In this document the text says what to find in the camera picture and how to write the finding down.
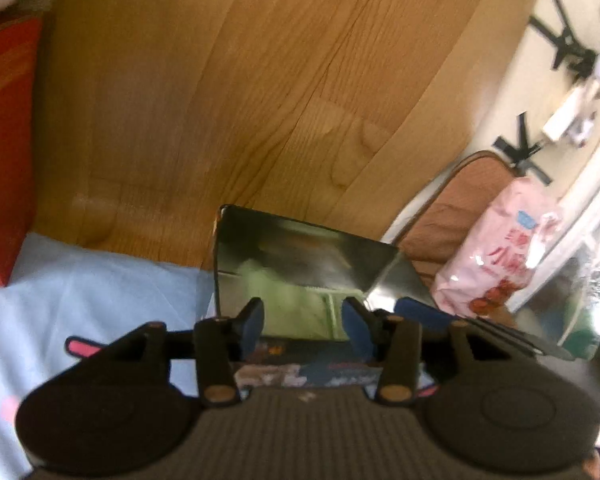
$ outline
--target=black metal bracket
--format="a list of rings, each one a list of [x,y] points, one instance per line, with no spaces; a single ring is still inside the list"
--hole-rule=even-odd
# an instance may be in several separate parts
[[[598,53],[591,48],[585,47],[576,38],[564,10],[564,6],[562,5],[562,1],[554,0],[554,4],[563,27],[560,36],[555,34],[535,16],[529,18],[529,24],[556,47],[552,70],[557,70],[562,62],[568,57],[568,69],[575,72],[575,79],[586,79],[593,72]]]
[[[529,146],[525,113],[518,116],[518,145],[518,148],[512,146],[501,136],[498,136],[493,143],[493,147],[500,150],[521,175],[526,175],[527,171],[533,171],[545,186],[551,184],[552,178],[531,161],[531,156],[542,149],[542,144],[536,142],[533,146]]]

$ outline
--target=light blue bedsheet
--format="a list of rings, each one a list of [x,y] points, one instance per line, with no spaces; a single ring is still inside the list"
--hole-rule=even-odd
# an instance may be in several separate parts
[[[30,470],[10,403],[75,363],[64,340],[111,342],[159,319],[187,330],[207,310],[211,273],[120,254],[88,251],[29,234],[7,288],[0,288],[0,480]],[[171,381],[197,394],[192,362],[174,362]]]

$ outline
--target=wooden floor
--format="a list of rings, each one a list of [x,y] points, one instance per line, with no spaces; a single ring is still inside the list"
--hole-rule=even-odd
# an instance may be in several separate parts
[[[534,0],[55,0],[35,229],[208,265],[223,203],[379,238],[488,109]]]

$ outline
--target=red box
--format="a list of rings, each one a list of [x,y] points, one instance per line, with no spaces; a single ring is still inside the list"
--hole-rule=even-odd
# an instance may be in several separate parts
[[[39,18],[0,19],[0,285],[11,270],[35,211],[31,167],[31,91]]]

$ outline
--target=brown cushion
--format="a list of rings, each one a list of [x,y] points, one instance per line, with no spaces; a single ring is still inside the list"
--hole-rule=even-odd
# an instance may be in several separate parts
[[[427,286],[460,248],[487,206],[515,177],[495,153],[475,153],[456,166],[411,219],[396,245],[413,262]]]

